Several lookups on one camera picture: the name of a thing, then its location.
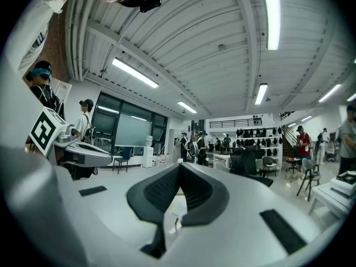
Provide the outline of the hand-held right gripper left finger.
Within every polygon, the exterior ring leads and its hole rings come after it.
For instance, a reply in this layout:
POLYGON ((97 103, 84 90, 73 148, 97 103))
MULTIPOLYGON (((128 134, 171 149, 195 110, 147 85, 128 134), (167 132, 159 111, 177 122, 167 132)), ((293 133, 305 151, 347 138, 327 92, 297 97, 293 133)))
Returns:
POLYGON ((140 220, 127 203, 129 188, 149 176, 178 168, 179 164, 136 170, 123 177, 73 181, 56 166, 58 224, 55 266, 180 266, 169 254, 148 254, 158 247, 164 232, 155 223, 140 220))

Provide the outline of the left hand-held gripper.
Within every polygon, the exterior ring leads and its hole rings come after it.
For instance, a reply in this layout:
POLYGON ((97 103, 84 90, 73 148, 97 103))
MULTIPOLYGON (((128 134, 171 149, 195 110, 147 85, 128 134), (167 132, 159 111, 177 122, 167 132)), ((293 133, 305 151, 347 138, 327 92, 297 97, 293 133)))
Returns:
POLYGON ((29 137, 50 163, 68 169, 73 179, 97 175, 97 167, 107 166, 113 160, 109 152, 79 141, 74 127, 47 107, 43 108, 29 137))

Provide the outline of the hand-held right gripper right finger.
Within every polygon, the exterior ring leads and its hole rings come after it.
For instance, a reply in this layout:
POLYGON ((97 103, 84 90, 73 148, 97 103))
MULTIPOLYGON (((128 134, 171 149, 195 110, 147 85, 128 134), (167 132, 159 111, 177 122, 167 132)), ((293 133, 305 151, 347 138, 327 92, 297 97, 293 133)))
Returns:
POLYGON ((211 224, 180 230, 164 255, 166 266, 301 266, 310 258, 304 249, 288 255, 260 215, 276 210, 310 243, 321 230, 298 207, 255 180, 200 165, 187 166, 222 182, 229 202, 211 224))

